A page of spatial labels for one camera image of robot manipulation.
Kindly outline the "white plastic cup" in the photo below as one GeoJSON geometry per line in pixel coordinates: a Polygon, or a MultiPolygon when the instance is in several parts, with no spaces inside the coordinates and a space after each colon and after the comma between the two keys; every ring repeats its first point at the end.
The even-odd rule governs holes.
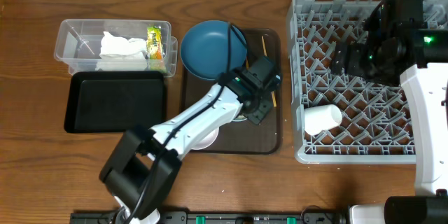
{"type": "Polygon", "coordinates": [[[334,104],[316,106],[304,110],[304,130],[311,136],[340,126],[341,122],[342,112],[334,104]]]}

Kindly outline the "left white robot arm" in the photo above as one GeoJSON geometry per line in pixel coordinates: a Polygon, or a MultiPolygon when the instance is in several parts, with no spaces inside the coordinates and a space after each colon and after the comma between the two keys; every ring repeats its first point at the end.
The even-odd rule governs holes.
{"type": "Polygon", "coordinates": [[[99,179],[120,204],[124,223],[157,223],[183,158],[207,135],[243,115],[259,124],[272,108],[281,72],[270,58],[220,74],[210,90],[175,118],[127,130],[99,179]]]}

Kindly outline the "white pink shallow bowl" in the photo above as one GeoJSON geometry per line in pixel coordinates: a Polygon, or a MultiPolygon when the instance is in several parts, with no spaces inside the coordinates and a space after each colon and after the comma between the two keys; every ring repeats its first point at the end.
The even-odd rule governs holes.
{"type": "Polygon", "coordinates": [[[218,137],[219,129],[216,128],[214,131],[210,132],[208,135],[206,135],[203,140],[195,144],[192,149],[193,150],[202,150],[205,148],[208,148],[218,137]]]}

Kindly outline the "green orange snack wrapper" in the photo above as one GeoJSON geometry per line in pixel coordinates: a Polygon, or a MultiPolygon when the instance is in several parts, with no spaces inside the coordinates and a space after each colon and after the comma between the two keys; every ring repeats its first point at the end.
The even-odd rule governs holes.
{"type": "Polygon", "coordinates": [[[160,27],[147,28],[147,52],[150,60],[163,59],[162,32],[160,27]]]}

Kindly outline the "white paper napkin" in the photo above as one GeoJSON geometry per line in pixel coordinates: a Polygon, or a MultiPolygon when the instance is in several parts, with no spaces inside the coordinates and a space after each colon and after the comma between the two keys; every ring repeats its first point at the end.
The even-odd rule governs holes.
{"type": "Polygon", "coordinates": [[[146,41],[126,39],[105,31],[96,71],[143,71],[148,67],[146,41]]]}

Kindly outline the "blue round plate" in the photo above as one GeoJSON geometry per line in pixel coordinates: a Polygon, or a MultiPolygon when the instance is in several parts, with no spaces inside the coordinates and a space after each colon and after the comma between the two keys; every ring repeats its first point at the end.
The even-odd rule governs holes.
{"type": "Polygon", "coordinates": [[[242,66],[248,53],[242,31],[220,20],[196,24],[181,42],[181,60],[187,71],[203,80],[214,81],[227,69],[242,66]]]}

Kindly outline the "light blue bowl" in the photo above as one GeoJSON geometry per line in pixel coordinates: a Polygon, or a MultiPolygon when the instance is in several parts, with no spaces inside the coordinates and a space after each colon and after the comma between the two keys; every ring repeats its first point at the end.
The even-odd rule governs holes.
{"type": "Polygon", "coordinates": [[[238,115],[235,119],[233,119],[233,122],[242,122],[247,120],[247,118],[244,115],[238,115]]]}

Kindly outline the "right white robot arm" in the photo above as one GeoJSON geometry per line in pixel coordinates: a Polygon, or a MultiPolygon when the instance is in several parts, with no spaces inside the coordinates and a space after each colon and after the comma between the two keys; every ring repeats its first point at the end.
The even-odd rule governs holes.
{"type": "Polygon", "coordinates": [[[338,43],[333,74],[399,85],[416,151],[413,196],[353,205],[349,223],[447,222],[447,31],[429,29],[423,0],[382,0],[365,22],[365,43],[338,43]]]}

